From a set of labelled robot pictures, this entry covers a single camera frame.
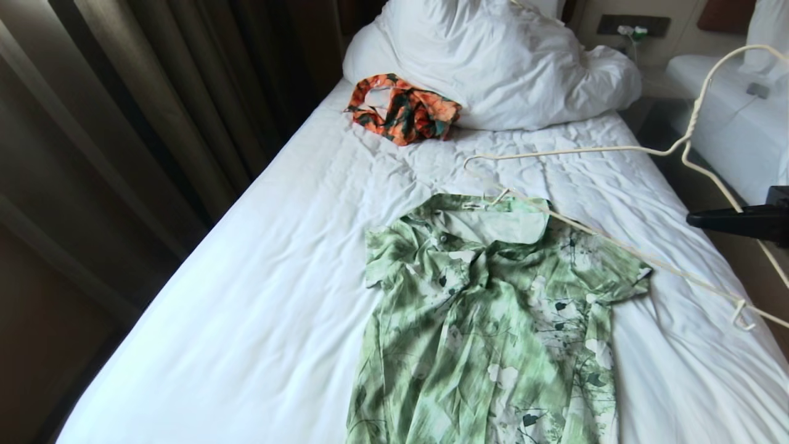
shirt sleeve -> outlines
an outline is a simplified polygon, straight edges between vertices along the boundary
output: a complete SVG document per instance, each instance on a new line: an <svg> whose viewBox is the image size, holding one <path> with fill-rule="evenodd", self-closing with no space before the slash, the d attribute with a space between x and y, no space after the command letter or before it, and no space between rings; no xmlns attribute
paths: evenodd
<svg viewBox="0 0 789 444"><path fill-rule="evenodd" d="M616 303L649 290L652 268L622 247L599 237L592 237L593 249L579 252L589 256L588 266L573 266L573 271L589 289L587 300Z"/></svg>
<svg viewBox="0 0 789 444"><path fill-rule="evenodd" d="M365 232L367 266L365 286L370 288L388 282L400 270L398 264L413 256L416 250L415 234L403 223L380 227Z"/></svg>

nightstand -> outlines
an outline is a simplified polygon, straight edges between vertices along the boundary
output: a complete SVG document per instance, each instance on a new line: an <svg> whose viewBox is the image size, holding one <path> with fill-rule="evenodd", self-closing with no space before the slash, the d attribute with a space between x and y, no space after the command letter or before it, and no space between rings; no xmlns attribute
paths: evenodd
<svg viewBox="0 0 789 444"><path fill-rule="evenodd" d="M665 74L664 67L641 68L641 97L629 108L620 111L630 131L637 134L644 126L647 116L658 103L676 103L680 106L693 106L696 98L681 85L677 85Z"/></svg>

black object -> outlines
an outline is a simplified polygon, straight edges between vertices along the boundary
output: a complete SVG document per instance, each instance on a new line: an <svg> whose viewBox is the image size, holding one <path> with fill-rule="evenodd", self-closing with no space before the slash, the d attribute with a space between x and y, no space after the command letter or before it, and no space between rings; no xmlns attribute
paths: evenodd
<svg viewBox="0 0 789 444"><path fill-rule="evenodd" d="M734 209L714 209L688 214L691 227L721 231L789 246L789 186L771 186L766 205Z"/></svg>
<svg viewBox="0 0 789 444"><path fill-rule="evenodd" d="M756 96L760 99L767 99L767 97L770 95L770 88L758 83L751 83L748 85L746 92L751 96Z"/></svg>
<svg viewBox="0 0 789 444"><path fill-rule="evenodd" d="M627 16L627 15L611 15L605 14L600 18L600 23L597 25L597 34L604 36L618 36L619 26L642 26L646 28L646 35L648 37L665 37L668 32L668 25L671 24L669 17L653 17L653 16Z"/></svg>

white hanger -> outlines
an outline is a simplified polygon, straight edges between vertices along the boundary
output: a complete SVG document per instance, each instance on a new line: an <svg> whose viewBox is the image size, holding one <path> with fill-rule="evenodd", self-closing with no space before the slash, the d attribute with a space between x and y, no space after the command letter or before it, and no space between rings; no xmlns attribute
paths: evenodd
<svg viewBox="0 0 789 444"><path fill-rule="evenodd" d="M690 138L691 138L691 136L693 136L693 132L696 129L696 124L698 122L698 116L699 116L699 113L701 112L701 105L704 103L704 100L705 100L705 98L707 96L707 91L709 89L710 84L712 83L712 76L715 75L715 72L717 72L717 70L726 61L728 61L729 59L735 57L736 55L739 55L739 54L741 54L741 53L743 53L745 51L752 50L752 49L766 50L766 51L769 51L771 54L775 55L777 58L784 60L785 62L789 61L789 57L787 57L786 55L781 54L780 52L778 52L778 50L776 50L775 48L770 47L768 45L748 45L748 46L744 46L744 47L741 47L741 48L738 48L738 49L732 51L731 53L729 53L728 55L723 57L709 71L709 73L707 74L706 79L704 80L704 84L701 86L701 94L699 95L698 99L696 99L696 101L694 102L694 108L693 108L693 112L690 114L690 121L688 122L687 131L685 132L685 134L682 137L680 137L671 146L671 148L669 148L666 151L660 151L658 149L645 148L645 147L642 147L642 146L606 146L606 147L590 147L590 148L579 148L579 149L559 149L559 150L547 151L547 152L530 152L530 153L527 153L527 154L516 154L516 155L513 155L513 156L495 156L495 155L492 155L492 154L477 154L477 155L471 156L471 157L469 157L469 158L467 158L466 160L463 161L463 169L465 169L471 175L473 175L475 177L478 177L479 179L489 179L489 178L485 178L482 175L478 175L476 172L472 171L469 168L469 162L471 160L474 160L474 159L510 160L510 159L522 159L522 158L525 158L525 157L542 157L542 156L554 156L554 155L559 155L559 154L577 154L577 153L580 153L580 152L603 152L603 151L641 151L641 152L646 152L648 154L651 154L653 156L669 156L674 151L679 149L680 145L684 144L685 146L684 146L684 151L682 152L682 163L685 164L690 169L698 171L698 172L702 173L703 175L707 176L710 180L712 180L715 183L715 185L718 187L718 189L720 189L720 192L724 194L724 196L729 201L731 206L737 211L737 213L742 213L742 207L737 203L737 201L734 199L734 196L731 195L731 192L720 181L720 179L718 179L718 177L716 175L714 175L712 172L707 171L703 167L700 167L700 166L690 162L688 160L688 154L690 153ZM504 195L506 195L507 193L512 193L512 194L515 194L516 196L518 196L519 198L521 198L521 199L523 199L523 200L528 202L528 198L523 193L520 193L520 192L518 192L516 190L513 190L511 188L506 188L504 186L501 186L500 184L496 184L496 186L502 190L502 193L496 198L495 201L500 201L504 197ZM541 212L547 213L548 215L550 215L552 217L555 217L558 220L561 220L565 224L568 224L568 225L570 225L570 226L572 226L574 228L577 228L577 229L579 229L579 230L581 230L583 232L586 232L586 233L588 233L590 235L602 236L604 239L608 240L609 242L614 243L615 245L623 248L624 250L627 250L627 251L631 252L632 254L638 256L639 258L644 259L645 261L647 261L647 262L649 262L649 263L651 263L653 265L659 266L660 268L665 269L666 271L668 271L670 273L673 273L673 274L675 274L677 276L684 277L689 282L692 282L692 283L694 283L694 284L696 284L696 285L698 285L698 286L700 286L702 288L705 288L705 289L707 289L707 290L709 290L709 291L711 291L711 292L713 292L713 293L715 293L717 295L721 295L724 298L729 299L730 301L732 301L735 304L735 312L733 313L733 315L731 317L731 322L733 324L737 325L737 321L739 320L739 322L740 322L739 328L741 328L741 329L743 329L745 331L750 331L756 326L755 324L746 325L745 321L742 319L742 312L743 312L743 310L745 308L747 308L748 310L750 310L750 311L752 311L752 312L754 312L756 314L759 314L760 316L762 316L764 318L767 318L767 319L769 319L769 320L771 320L771 321L773 321L773 322L775 322L775 323L777 323L777 324L789 329L789 322L786 322L786 321L784 321L781 318L773 316L770 313L767 313L765 311L762 311L762 310L754 307L752 304L748 303L748 301L746 301L740 295L736 295L734 293L728 292L728 291L723 290L723 289L715 288L711 284L706 283L702 278L697 277L697 276L693 275L692 273L687 273L687 272L684 272L682 270L676 269L676 268L672 267L671 265L669 265L666 262L663 262L663 261L661 261L661 260L659 260L657 258L654 258L652 256L649 256L647 254L644 254L641 251L639 251L638 249L636 249L636 248L634 248L634 247L632 247L630 245L627 245L625 243L622 243L622 242L620 242L620 241L618 241L616 239L613 239L612 237L610 237L608 235L605 235L602 232L599 232L599 231L593 230L592 228L589 228L589 227L586 227L584 225L581 225L578 222L575 222L574 220L567 219L566 217L564 217L564 216L562 216L562 215L560 215L560 214L558 214L556 212L553 212L550 209L541 208L541 207L536 206L536 205L533 205L533 206L534 206L534 208L539 209ZM778 264L778 261L776 260L775 256L772 254L772 252L767 248L767 246L761 240L758 240L757 242L759 243L759 247L761 248L761 250L767 256L767 259L772 264L773 268L775 268L776 272L780 276L781 280L783 281L783 284L786 285L787 288L789 288L789 277L787 277L787 274L783 271L783 269L781 269L781 267Z"/></svg>

white bed sheet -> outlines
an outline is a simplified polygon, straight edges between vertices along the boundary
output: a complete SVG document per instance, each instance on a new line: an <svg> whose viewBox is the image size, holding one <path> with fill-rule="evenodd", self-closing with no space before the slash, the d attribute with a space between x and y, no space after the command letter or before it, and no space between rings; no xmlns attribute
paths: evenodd
<svg viewBox="0 0 789 444"><path fill-rule="evenodd" d="M58 440L343 442L361 336L366 228L436 192L481 194L479 152L632 145L614 113L537 132L460 130L398 148L353 125L342 81L222 218L88 387ZM711 283L741 290L648 157L587 153L477 164ZM625 443L789 442L787 363L763 322L657 270L615 308Z"/></svg>
<svg viewBox="0 0 789 444"><path fill-rule="evenodd" d="M674 57L666 74L698 96L707 73L720 60L704 55ZM728 61L712 79L692 146L749 205L763 205L773 185L787 185L789 117L787 88L772 88L766 100L746 93L753 81L738 71L740 58ZM690 113L671 119L684 134Z"/></svg>

